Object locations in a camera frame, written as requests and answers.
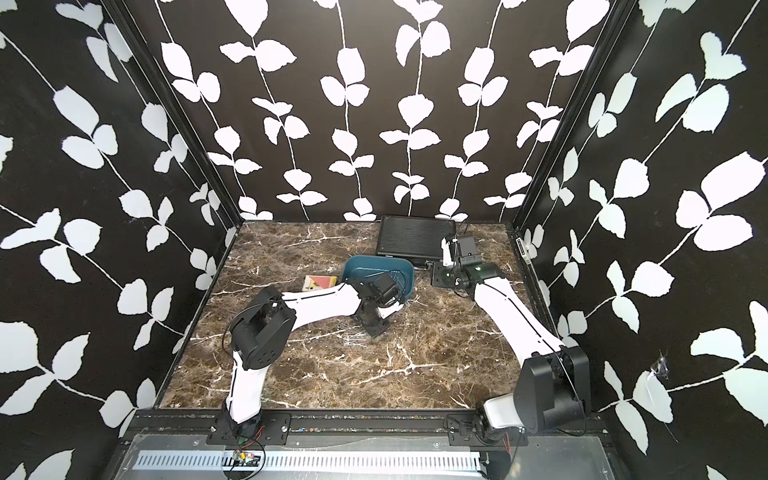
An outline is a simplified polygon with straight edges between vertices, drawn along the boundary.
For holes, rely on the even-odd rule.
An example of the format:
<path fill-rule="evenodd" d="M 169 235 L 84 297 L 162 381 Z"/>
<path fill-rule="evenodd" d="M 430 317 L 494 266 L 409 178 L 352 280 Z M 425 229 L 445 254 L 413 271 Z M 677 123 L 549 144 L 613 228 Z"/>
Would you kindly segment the teal plastic storage box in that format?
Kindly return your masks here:
<path fill-rule="evenodd" d="M 398 301 L 405 303 L 410 299 L 414 289 L 413 264 L 402 258 L 355 255 L 344 264 L 341 281 L 374 279 L 382 274 L 389 275 L 397 284 L 399 290 Z"/>

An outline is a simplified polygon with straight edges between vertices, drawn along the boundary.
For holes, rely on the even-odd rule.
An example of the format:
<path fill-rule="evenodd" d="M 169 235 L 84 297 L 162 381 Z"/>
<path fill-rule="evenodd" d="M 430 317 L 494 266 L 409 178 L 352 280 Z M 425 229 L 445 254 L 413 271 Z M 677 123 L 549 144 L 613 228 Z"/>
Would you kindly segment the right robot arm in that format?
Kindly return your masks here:
<path fill-rule="evenodd" d="M 587 419 L 591 410 L 587 355 L 544 327 L 496 264 L 438 265 L 433 284 L 473 300 L 495 323 L 520 363 L 513 392 L 482 404 L 490 428 L 539 433 Z"/>

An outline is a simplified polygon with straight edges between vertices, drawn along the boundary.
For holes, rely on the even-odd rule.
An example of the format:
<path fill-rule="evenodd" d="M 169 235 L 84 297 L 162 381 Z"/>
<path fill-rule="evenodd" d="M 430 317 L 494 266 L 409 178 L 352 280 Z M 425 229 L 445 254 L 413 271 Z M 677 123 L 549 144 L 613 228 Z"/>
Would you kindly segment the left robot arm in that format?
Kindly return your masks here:
<path fill-rule="evenodd" d="M 268 368 L 283 353 L 293 331 L 350 317 L 376 337 L 388 329 L 389 317 L 404 306 L 397 283 L 386 273 L 309 292 L 283 293 L 274 286 L 262 289 L 229 327 L 234 361 L 225 400 L 229 418 L 240 425 L 260 415 Z"/>

